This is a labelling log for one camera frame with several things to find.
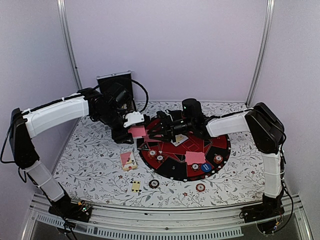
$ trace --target metal frame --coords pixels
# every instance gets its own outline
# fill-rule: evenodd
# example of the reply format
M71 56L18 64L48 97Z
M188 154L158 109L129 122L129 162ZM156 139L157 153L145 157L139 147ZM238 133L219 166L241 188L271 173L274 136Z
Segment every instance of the metal frame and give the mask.
M261 45L260 45L259 55L258 55L258 59L257 59L256 65L255 65L253 79L252 79L252 82L250 85L249 93L248 93L248 96L245 101L245 104L248 107L251 107L251 105L252 105L252 101L253 101L255 91L257 88L257 83L258 83L258 79L260 76L261 67L262 67L262 63L264 60L266 46L267 46L269 33L270 33L270 29L271 29L272 17L273 17L273 13L274 13L274 5L275 5L275 0L268 0L267 7L266 7L265 19L264 19L263 35L262 35L262 41L261 41Z
M71 36L70 36L69 26L68 26L66 6L65 6L65 0L57 0L57 4L58 4L58 12L59 12L59 17L60 17L60 22L61 22L61 27L62 27L62 33L63 33L64 41L66 44L66 49L68 51L68 56L69 56L70 64L72 67L74 81L75 81L77 89L80 90L83 88L83 86L82 86L82 83L80 80L80 75L78 72L78 67L77 67L76 58L75 58L75 53L74 53L74 50L72 47Z
M63 32L65 44L67 47L68 56L69 56L69 60L71 63L75 84L76 84L78 90L80 90L83 88L83 86L82 86L80 74L78 71L77 63L76 63L76 57L75 57L74 50L72 47L72 41L71 41L71 36L70 36L70 31L69 31L69 26L68 26L65 0L57 0L57 4L58 4L58 12L59 12L59 17L60 17L60 21L61 21L62 32ZM267 42L268 42L269 32L271 29L272 17L273 17L273 12L274 12L274 5L275 5L275 0L268 0L267 7L266 7L266 13L265 13L265 19L264 19L263 35L262 35L261 45L260 45L260 49L259 49L258 59L257 59L256 65L255 65L255 69L254 69L251 85L249 88L249 92L248 92L248 95L247 95L247 98L245 101L245 104L248 107L250 107L252 104L252 100L253 100L253 97L255 95L255 91L257 88L257 83L258 83L258 79L260 76L261 67L262 67L262 63L263 63L263 59L264 59L264 55L265 55L265 51L266 51L266 46L267 46Z
M300 235L303 240L312 240L313 238L301 200L297 194L292 197L294 201L294 214L299 223ZM242 235L241 227L274 219L268 218L245 223L243 219L239 218L239 213L243 206L259 203L261 202L183 209L92 203L93 210L89 223L74 220L70 220L70 222L76 223L74 231L77 233L113 240L131 239L129 235L134 235L135 239L145 240L151 240L153 236L153 240L171 240L174 236L176 236L176 240L192 239L191 236L194 236L194 239L198 240L227 239L230 238L231 233L235 234L234 231L239 236ZM291 212L290 198L284 196L282 204L285 209L284 215L289 215ZM22 240L30 240L36 221L63 228L63 220L48 213L49 206L48 200L43 195L34 195L29 208L29 220L27 221Z

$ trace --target card deck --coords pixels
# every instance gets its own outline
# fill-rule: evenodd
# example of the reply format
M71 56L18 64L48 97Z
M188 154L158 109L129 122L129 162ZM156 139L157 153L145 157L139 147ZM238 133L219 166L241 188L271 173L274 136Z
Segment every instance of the card deck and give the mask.
M123 171L129 171L138 167L132 151L121 153L120 158Z

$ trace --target token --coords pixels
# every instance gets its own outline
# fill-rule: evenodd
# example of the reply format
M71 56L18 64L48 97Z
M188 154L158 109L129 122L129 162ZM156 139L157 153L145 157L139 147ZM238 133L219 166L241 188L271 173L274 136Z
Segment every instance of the token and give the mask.
M195 186L195 189L198 191L198 192L203 192L204 190L206 190L206 187L205 185L203 185L202 183L199 183Z
M159 181L156 179L153 179L149 182L149 187L152 189L156 189L157 187L159 187Z
M162 156L162 155L158 155L156 157L156 160L159 161L159 162L161 162L163 159L164 159L164 156Z
M155 155L157 155L157 152L155 150L148 151L149 158L153 158Z
M198 170L199 169L199 165L196 164L196 163L192 164L192 169L195 170L195 171Z
M204 163L201 165L201 170L204 171L205 173L210 172L211 169L212 169L212 167L209 163Z
M223 158L221 155L215 155L213 161L214 161L216 164L220 164L220 163L223 161L223 159L224 159L224 158Z

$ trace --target red circular board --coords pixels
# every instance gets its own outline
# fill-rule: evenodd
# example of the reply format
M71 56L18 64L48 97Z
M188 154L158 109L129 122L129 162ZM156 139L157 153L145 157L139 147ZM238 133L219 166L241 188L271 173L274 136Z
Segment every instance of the red circular board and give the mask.
M158 122L158 118L153 118L146 130L148 131ZM221 170L228 161L231 151L228 135L203 140L190 132L187 137L188 139L178 146L174 146L171 142L151 140L148 137L140 138L137 140L137 148L142 160L149 168L163 177L178 181L196 181L210 177ZM194 170L192 164L188 165L185 161L186 152L204 153L205 163L211 166L211 170L202 171L202 164L199 164L199 168ZM217 159L215 161L216 156L219 156L218 159L222 157L223 160L218 163Z

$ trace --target floral tablecloth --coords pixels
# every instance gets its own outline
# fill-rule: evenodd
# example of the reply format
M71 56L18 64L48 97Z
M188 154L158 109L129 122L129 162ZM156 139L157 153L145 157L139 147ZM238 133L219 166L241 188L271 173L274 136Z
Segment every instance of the floral tablecloth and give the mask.
M143 102L137 103L141 109ZM243 103L202 102L205 115L223 115L245 109ZM159 110L181 110L180 102L150 102L145 114L153 117ZM154 173L140 158L135 144L116 144L111 130L100 122L82 118L54 171L72 198L154 208L223 206L259 201L264 191L264 166L261 154L248 132L229 134L231 154L216 174L198 181L176 181ZM133 151L138 168L124 172L120 154ZM159 181L158 188L149 182ZM131 181L141 182L141 193L131 192ZM202 183L205 190L198 192Z

